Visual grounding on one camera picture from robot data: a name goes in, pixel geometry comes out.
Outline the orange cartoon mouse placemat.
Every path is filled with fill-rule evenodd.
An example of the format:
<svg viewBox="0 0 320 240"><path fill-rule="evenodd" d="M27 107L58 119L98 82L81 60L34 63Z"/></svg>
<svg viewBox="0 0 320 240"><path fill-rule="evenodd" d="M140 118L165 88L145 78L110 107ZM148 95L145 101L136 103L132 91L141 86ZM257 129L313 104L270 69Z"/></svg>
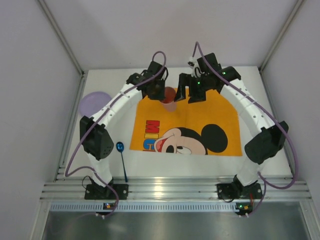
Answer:
<svg viewBox="0 0 320 240"><path fill-rule="evenodd" d="M130 149L152 153L242 156L236 109L217 91L204 102L174 102L174 111L147 97L136 109Z"/></svg>

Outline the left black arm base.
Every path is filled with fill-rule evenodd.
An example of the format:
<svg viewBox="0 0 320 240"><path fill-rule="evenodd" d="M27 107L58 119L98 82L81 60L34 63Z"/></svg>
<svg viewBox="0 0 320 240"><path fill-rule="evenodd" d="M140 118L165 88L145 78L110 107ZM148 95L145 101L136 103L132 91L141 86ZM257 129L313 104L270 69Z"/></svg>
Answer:
<svg viewBox="0 0 320 240"><path fill-rule="evenodd" d="M116 194L108 187L101 186L94 182L90 176L88 176L90 183L84 185L84 179L82 179L81 185L85 189L85 200L116 200ZM129 194L129 185L122 183L114 183L112 180L109 185L118 195L119 200L126 200Z"/></svg>

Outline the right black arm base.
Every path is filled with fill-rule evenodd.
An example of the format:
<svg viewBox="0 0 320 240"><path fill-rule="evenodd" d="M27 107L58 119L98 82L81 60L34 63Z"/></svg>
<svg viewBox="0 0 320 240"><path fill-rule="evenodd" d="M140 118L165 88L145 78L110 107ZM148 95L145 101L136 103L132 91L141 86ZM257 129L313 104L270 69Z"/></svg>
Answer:
<svg viewBox="0 0 320 240"><path fill-rule="evenodd" d="M242 185L238 177L235 175L232 182L229 183L218 183L216 185L217 195L219 200L225 202L232 202L234 200L250 200L250 199L261 199L263 191L258 181L254 181L249 185Z"/></svg>

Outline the pink plastic cup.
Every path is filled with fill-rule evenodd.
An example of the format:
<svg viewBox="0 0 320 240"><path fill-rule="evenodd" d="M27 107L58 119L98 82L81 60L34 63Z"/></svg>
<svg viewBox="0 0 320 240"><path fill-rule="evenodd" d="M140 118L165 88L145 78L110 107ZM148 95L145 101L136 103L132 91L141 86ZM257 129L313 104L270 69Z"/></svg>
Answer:
<svg viewBox="0 0 320 240"><path fill-rule="evenodd" d="M175 102L175 96L176 96L175 89L169 86L165 87L164 96L165 98L160 101L162 106L168 112L174 112L177 108L177 104Z"/></svg>

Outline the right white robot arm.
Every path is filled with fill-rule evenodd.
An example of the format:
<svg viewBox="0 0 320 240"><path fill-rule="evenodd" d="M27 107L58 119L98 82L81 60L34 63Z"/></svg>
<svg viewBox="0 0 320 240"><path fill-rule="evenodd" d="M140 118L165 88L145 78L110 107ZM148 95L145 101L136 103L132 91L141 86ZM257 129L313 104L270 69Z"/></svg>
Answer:
<svg viewBox="0 0 320 240"><path fill-rule="evenodd" d="M240 192L256 183L264 162L283 148L289 126L261 110L237 70L232 66L222 68L214 53L198 59L191 56L188 65L192 72L179 75L174 100L204 102L206 92L215 90L235 108L251 133L252 139L244 146L246 158L232 181Z"/></svg>

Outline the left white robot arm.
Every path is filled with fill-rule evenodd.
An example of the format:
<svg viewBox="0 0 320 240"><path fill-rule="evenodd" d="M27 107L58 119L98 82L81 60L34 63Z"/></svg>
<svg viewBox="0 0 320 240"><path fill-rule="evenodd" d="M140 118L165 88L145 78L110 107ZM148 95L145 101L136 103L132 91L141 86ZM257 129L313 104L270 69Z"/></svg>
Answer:
<svg viewBox="0 0 320 240"><path fill-rule="evenodd" d="M101 110L91 117L80 120L80 138L87 153L93 174L91 183L87 185L85 199L114 199L112 192L113 177L110 171L108 156L115 146L109 131L121 117L144 97L151 100L165 98L165 81L168 69L162 64L152 61L141 73L128 77L120 92Z"/></svg>

